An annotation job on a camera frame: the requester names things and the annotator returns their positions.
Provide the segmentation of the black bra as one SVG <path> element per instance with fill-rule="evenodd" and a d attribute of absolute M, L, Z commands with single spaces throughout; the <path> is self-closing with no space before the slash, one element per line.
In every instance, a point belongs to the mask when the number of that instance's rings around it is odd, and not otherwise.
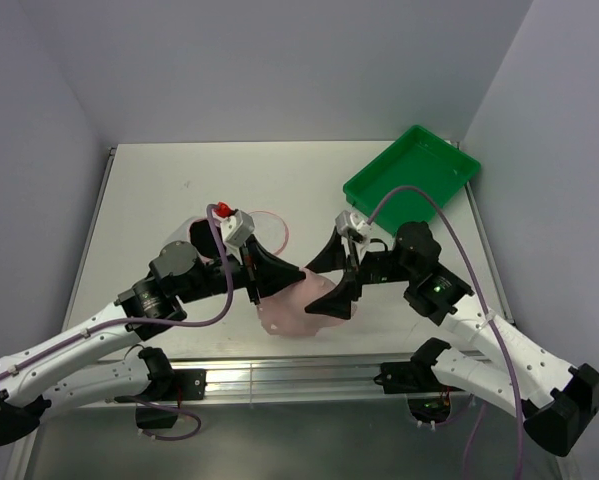
<path fill-rule="evenodd" d="M 207 219 L 193 221 L 188 229 L 188 234 L 190 243 L 197 249 L 201 257 L 209 260 L 219 257 L 218 247 Z"/>

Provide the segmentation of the pink bra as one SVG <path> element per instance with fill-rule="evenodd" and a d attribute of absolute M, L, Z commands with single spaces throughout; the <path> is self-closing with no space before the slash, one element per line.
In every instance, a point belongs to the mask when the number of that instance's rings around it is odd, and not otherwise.
<path fill-rule="evenodd" d="M 278 293 L 263 298 L 256 306 L 257 316 L 263 329 L 272 336 L 313 337 L 324 328 L 338 327 L 342 319 L 309 314 L 305 307 L 327 293 L 335 284 L 325 276 L 303 269 L 306 277 Z"/>

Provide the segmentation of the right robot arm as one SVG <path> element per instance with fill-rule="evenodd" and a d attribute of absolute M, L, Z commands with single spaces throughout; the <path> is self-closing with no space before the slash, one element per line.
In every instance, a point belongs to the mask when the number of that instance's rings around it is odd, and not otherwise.
<path fill-rule="evenodd" d="M 365 285 L 404 281 L 404 298 L 420 316 L 469 343 L 477 361 L 430 338 L 407 361 L 384 362 L 374 381 L 386 394 L 438 390 L 473 394 L 512 416 L 545 451 L 565 457 L 599 410 L 599 372 L 551 354 L 483 308 L 474 290 L 439 261 L 440 244 L 425 222 L 407 222 L 391 248 L 359 254 L 356 238 L 333 232 L 309 263 L 314 273 L 342 271 L 339 284 L 306 307 L 348 320 Z"/>

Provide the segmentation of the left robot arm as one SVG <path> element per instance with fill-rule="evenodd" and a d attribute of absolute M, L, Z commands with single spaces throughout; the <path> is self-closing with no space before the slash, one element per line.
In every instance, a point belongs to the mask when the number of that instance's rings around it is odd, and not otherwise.
<path fill-rule="evenodd" d="M 171 242 L 145 278 L 99 313 L 35 347 L 1 356 L 0 447 L 65 410 L 104 399 L 166 397 L 174 370 L 161 349 L 144 343 L 172 327 L 190 327 L 183 304 L 219 294 L 231 300 L 240 288 L 257 303 L 306 277 L 255 238 L 241 252 L 243 260 L 222 256 L 205 263 L 191 243 Z"/>

